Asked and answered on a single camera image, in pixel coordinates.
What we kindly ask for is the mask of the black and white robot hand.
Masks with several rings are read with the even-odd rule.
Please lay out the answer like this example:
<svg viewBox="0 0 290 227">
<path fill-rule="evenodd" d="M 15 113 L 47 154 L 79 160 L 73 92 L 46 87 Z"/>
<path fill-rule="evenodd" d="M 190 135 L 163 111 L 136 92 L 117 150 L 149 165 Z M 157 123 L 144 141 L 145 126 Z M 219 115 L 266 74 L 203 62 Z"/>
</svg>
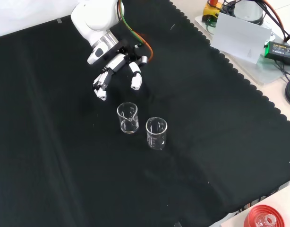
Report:
<svg viewBox="0 0 290 227">
<path fill-rule="evenodd" d="M 133 90 L 139 90 L 142 86 L 143 78 L 141 67 L 148 63 L 148 57 L 136 54 L 135 49 L 140 45 L 135 45 L 133 48 L 129 46 L 116 46 L 110 48 L 105 42 L 101 42 L 96 46 L 90 54 L 87 62 L 92 65 L 99 59 L 106 57 L 113 57 L 104 66 L 102 72 L 93 81 L 92 89 L 96 96 L 105 101 L 107 99 L 107 87 L 112 79 L 112 76 L 116 74 L 125 65 L 128 65 L 133 76 L 131 79 L 131 88 Z"/>
</svg>

